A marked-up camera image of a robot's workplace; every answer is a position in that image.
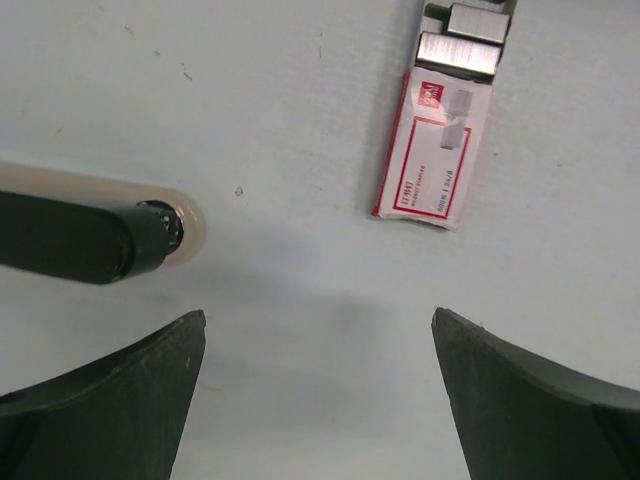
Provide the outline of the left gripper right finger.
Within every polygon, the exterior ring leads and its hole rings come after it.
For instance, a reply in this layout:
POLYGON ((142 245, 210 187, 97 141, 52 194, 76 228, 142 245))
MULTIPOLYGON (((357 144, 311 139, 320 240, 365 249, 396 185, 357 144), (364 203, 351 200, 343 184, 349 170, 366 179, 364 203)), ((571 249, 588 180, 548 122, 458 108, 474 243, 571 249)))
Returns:
POLYGON ((445 308, 432 335, 473 479, 636 479, 639 393, 491 334, 445 308))

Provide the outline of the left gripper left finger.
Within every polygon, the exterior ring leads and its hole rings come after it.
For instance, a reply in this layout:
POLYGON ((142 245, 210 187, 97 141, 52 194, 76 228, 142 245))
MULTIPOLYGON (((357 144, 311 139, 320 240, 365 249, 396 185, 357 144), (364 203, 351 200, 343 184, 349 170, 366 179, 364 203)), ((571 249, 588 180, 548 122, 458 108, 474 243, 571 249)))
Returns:
POLYGON ((4 479, 168 479, 206 347, 189 312, 142 340, 1 398, 4 479))

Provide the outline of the beige black stapler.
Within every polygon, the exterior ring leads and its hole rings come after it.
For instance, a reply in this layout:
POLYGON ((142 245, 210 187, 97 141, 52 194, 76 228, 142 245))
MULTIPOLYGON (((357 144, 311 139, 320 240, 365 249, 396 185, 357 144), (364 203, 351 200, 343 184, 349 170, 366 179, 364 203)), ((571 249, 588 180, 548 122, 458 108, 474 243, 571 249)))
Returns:
POLYGON ((178 190, 1 164, 6 267, 108 285, 189 262, 206 233, 201 209, 178 190))

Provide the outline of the red white staple box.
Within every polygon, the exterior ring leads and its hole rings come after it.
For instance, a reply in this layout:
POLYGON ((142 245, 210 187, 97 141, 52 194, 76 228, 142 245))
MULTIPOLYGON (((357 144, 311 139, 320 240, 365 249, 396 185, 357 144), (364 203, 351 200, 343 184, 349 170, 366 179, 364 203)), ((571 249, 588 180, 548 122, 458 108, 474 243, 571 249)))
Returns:
POLYGON ((423 4, 373 216, 459 227, 515 8, 423 4))

